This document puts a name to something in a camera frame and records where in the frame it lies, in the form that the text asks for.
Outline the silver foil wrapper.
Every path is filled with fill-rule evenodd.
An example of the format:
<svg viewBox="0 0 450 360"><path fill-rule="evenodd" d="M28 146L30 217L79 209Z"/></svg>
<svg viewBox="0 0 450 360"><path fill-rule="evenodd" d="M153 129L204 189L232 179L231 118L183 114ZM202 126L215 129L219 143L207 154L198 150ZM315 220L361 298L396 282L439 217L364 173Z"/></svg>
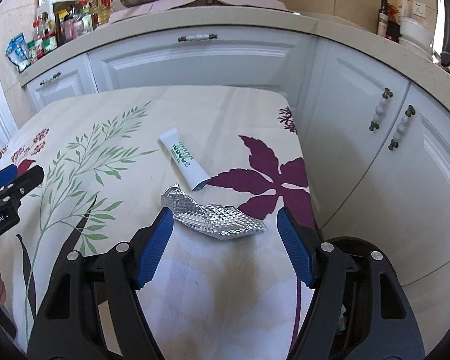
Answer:
<svg viewBox="0 0 450 360"><path fill-rule="evenodd" d="M260 219L244 214L234 206L199 204L178 184L161 194L161 206L170 209L174 219L184 226L223 241L267 231Z"/></svg>

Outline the white green-print tube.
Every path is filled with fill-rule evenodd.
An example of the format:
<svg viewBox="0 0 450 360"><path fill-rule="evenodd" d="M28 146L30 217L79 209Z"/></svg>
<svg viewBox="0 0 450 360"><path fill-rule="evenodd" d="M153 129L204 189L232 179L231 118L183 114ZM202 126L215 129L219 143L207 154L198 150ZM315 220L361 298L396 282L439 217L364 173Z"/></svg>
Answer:
<svg viewBox="0 0 450 360"><path fill-rule="evenodd" d="M195 159L188 147L182 142L181 135L173 128L160 135L160 141L175 161L189 189L198 191L208 183L210 176Z"/></svg>

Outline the black trash bin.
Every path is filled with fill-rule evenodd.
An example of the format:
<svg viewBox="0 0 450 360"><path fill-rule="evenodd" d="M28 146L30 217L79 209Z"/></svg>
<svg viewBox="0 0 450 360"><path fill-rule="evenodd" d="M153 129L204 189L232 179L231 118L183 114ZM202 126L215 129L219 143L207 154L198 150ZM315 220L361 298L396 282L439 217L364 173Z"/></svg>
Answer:
<svg viewBox="0 0 450 360"><path fill-rule="evenodd" d="M396 271L378 275L374 285L371 264L385 263L392 267L388 257L380 261L372 257L382 251L368 241L351 236L337 236L328 240L347 254L353 262L345 278L343 309L339 317L337 339L346 345L357 345L369 335L372 317L379 314L383 320L404 320L407 317L407 298L397 282Z"/></svg>

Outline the blue snack packet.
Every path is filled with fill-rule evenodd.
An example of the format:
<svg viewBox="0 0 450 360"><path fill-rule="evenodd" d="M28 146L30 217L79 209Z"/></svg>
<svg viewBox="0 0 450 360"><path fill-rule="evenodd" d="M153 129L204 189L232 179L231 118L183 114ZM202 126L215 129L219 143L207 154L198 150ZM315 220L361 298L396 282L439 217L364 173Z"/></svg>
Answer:
<svg viewBox="0 0 450 360"><path fill-rule="evenodd" d="M9 41L5 49L5 56L19 72L24 72L30 66L27 43L23 33L19 33Z"/></svg>

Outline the white condiment rack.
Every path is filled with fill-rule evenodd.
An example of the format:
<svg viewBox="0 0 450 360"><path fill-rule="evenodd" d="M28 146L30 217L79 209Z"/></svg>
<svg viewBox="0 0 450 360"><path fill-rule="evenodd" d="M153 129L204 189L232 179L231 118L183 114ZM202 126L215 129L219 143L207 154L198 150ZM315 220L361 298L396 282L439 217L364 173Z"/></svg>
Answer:
<svg viewBox="0 0 450 360"><path fill-rule="evenodd" d="M54 35L59 47L94 30L88 0L47 0L36 8L35 17L43 35Z"/></svg>

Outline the floral tablecloth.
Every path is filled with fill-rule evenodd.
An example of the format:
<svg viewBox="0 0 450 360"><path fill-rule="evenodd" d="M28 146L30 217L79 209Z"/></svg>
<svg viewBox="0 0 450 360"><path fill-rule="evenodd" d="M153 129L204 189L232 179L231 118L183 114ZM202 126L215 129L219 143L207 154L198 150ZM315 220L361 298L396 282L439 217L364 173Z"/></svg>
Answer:
<svg viewBox="0 0 450 360"><path fill-rule="evenodd" d="M265 231L224 241L176 223L140 305L167 359L285 359L310 293L276 227L287 207L314 223L287 100L225 86L129 88L54 102L0 152L0 170L43 168L19 224L0 236L17 346L28 346L57 259L102 254L151 225L161 194L188 184L161 136L176 129L210 182L190 196L233 206Z"/></svg>

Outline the cooking oil bottle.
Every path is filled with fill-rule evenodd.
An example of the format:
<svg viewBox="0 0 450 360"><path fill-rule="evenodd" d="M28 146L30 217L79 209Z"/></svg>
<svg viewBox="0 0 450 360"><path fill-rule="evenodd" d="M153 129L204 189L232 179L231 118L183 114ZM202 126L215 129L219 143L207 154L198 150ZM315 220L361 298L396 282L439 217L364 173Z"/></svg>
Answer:
<svg viewBox="0 0 450 360"><path fill-rule="evenodd" d="M92 17L96 27L109 22L110 16L113 13L112 2L113 0L94 0Z"/></svg>

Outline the red seasoning package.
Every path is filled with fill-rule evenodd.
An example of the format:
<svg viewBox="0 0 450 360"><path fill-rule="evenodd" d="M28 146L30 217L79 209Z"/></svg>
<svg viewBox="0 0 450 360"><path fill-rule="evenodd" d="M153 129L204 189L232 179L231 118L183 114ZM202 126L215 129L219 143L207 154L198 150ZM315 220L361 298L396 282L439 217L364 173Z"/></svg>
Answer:
<svg viewBox="0 0 450 360"><path fill-rule="evenodd" d="M387 4L388 23L386 30L386 37L390 41L399 42L400 37L400 24L398 23L398 9L392 4Z"/></svg>

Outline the white stacked bowls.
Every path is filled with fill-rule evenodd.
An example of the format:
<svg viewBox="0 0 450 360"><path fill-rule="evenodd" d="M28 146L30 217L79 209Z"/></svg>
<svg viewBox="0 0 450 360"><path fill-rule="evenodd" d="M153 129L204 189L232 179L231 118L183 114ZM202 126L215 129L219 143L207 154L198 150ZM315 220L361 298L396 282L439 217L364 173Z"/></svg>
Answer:
<svg viewBox="0 0 450 360"><path fill-rule="evenodd" d="M399 44L416 55L428 60L433 59L433 35L416 20L402 17Z"/></svg>

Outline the dark oil bottle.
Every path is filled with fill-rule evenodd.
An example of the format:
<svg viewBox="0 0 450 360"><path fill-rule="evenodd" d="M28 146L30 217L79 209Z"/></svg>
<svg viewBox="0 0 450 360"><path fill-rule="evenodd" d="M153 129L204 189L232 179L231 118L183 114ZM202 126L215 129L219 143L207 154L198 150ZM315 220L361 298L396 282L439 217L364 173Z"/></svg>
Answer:
<svg viewBox="0 0 450 360"><path fill-rule="evenodd" d="M377 30L376 34L382 38L386 37L387 27L388 27L388 1L381 0L380 8L378 12Z"/></svg>

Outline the pink stove cover cloth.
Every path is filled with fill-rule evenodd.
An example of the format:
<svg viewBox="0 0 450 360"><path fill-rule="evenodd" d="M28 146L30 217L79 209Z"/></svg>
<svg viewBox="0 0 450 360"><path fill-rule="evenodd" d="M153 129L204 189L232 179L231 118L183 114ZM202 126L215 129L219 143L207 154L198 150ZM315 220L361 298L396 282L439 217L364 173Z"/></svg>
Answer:
<svg viewBox="0 0 450 360"><path fill-rule="evenodd" d="M283 2L278 0L157 0L114 12L109 18L109 23L114 24L134 17L174 9L203 7L246 7L289 11Z"/></svg>

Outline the white wall socket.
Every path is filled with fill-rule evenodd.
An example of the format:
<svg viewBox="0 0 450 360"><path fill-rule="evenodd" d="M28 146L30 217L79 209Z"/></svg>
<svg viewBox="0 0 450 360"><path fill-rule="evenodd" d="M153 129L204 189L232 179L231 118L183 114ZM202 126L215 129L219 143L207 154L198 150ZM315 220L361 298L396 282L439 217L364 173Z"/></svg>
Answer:
<svg viewBox="0 0 450 360"><path fill-rule="evenodd" d="M427 6L425 3L414 1L413 2L413 14L415 16L426 18Z"/></svg>

